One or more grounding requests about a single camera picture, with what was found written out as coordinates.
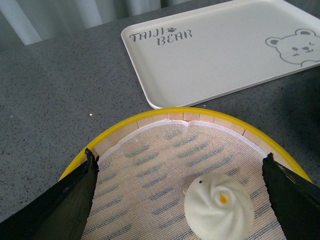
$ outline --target speckled granite surface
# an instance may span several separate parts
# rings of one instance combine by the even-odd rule
[[[152,109],[121,31],[220,2],[224,1],[190,1],[1,52],[0,222],[54,185],[97,135]],[[290,2],[320,17],[317,0]],[[226,113],[260,129],[320,186],[320,67],[196,107]]]

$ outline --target white mesh cloth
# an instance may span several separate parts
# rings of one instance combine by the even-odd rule
[[[246,240],[286,239],[262,177],[267,153],[226,127],[162,120],[123,138],[99,160],[82,239],[199,239],[184,214],[184,193],[205,173],[224,173],[247,189],[255,219]]]

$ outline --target bear illustration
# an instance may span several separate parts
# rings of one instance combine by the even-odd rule
[[[287,63],[303,66],[305,62],[320,62],[320,37],[309,29],[298,29],[294,35],[269,37],[265,43],[275,48]]]

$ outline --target white tray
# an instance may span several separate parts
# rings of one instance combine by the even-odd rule
[[[155,109],[192,106],[320,64],[320,19],[283,0],[233,0],[131,25],[121,37]]]

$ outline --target white curtain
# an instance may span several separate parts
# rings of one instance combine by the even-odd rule
[[[190,0],[0,0],[0,51]]]

